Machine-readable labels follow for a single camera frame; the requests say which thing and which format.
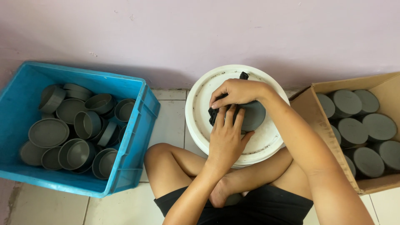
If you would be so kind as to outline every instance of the black cloth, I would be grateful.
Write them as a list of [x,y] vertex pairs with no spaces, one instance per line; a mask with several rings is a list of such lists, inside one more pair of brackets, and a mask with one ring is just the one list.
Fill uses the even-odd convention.
[[[247,79],[249,79],[249,75],[245,72],[242,72],[239,76],[239,79],[247,80]],[[217,98],[217,100],[220,100],[221,98],[225,98],[226,96],[228,96],[228,94],[222,94],[221,96],[219,96]],[[210,114],[210,119],[208,121],[210,122],[211,126],[214,126],[215,119],[217,118],[217,114],[218,114],[218,109],[212,109],[210,107],[208,109],[208,113]]]
[[[154,202],[164,217],[187,187],[170,192]],[[301,225],[313,201],[270,185],[250,191],[236,205],[214,208],[209,200],[198,225]]]

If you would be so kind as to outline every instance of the white bucket lid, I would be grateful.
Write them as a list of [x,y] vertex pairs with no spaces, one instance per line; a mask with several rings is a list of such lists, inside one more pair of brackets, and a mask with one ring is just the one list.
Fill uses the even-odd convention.
[[[244,65],[226,65],[209,71],[194,84],[187,97],[185,107],[189,133],[197,146],[206,154],[208,154],[212,130],[212,126],[208,121],[210,119],[208,109],[211,94],[225,80],[239,78],[242,72],[246,72],[249,75],[249,80],[262,81],[269,84],[289,104],[282,87],[261,70]],[[268,112],[264,122],[255,132],[234,165],[244,166],[261,162],[271,157],[283,146],[283,140]]]

